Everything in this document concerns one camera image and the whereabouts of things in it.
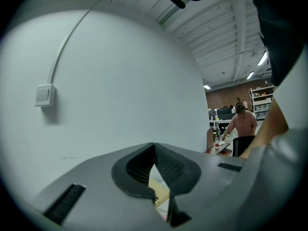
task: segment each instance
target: brick wall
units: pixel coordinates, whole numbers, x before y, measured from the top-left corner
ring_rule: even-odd
[[[222,108],[223,106],[233,106],[237,103],[237,98],[239,97],[242,102],[246,101],[248,104],[248,110],[251,110],[251,104],[249,99],[248,90],[256,89],[257,87],[266,87],[270,86],[270,78],[263,79],[263,80],[255,80],[251,82],[247,82],[244,84],[240,84],[233,87],[228,87],[224,89],[214,90],[206,92],[206,100],[207,106],[209,109],[217,109]]]

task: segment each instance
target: desk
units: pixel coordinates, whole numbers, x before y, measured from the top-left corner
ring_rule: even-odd
[[[213,126],[213,128],[214,128],[214,130],[216,130],[217,128],[216,128],[216,123],[230,123],[232,120],[219,120],[219,121],[215,121],[215,120],[213,120],[213,121],[210,121],[211,123],[214,123],[214,126]]]
[[[213,147],[211,147],[211,149],[207,150],[205,153],[217,155],[217,154],[220,153],[223,149],[225,149],[228,145],[230,145],[230,143],[229,143],[229,142],[226,142],[225,144],[220,145],[218,150],[216,150],[216,149],[215,149],[215,146],[213,146]]]

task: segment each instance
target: white cable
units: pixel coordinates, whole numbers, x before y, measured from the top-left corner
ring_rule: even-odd
[[[68,42],[69,38],[71,37],[71,35],[73,34],[74,30],[77,28],[77,26],[79,25],[79,23],[83,20],[83,18],[86,17],[86,15],[99,3],[100,1],[94,3],[89,9],[88,11],[76,22],[76,24],[74,25],[73,29],[71,30],[70,34],[67,35],[63,40],[62,40],[62,43],[59,47],[59,50],[57,51],[57,54],[54,58],[54,61],[52,62],[52,65],[51,65],[51,68],[50,68],[50,71],[49,71],[49,74],[48,74],[48,78],[47,78],[47,84],[51,84],[52,83],[52,80],[53,80],[53,76],[54,76],[54,73],[56,71],[56,68],[57,68],[57,65],[58,65],[58,62],[59,62],[59,59],[60,59],[60,56],[63,52],[63,49],[66,45],[66,43]]]

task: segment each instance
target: ceiling light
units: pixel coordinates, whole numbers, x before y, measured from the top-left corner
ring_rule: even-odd
[[[265,59],[267,58],[267,56],[268,56],[268,54],[267,54],[267,52],[265,51],[265,52],[263,53],[263,55],[262,55],[261,60],[260,60],[259,63],[258,63],[258,66],[260,66],[260,65],[262,65],[262,64],[264,63],[264,61],[265,61]]]
[[[247,79],[250,79],[250,77],[254,74],[254,71],[250,72],[249,76],[247,77]]]

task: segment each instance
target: wall switch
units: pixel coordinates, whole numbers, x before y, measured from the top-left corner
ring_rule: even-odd
[[[35,96],[36,107],[52,107],[56,95],[56,87],[53,84],[37,86]]]

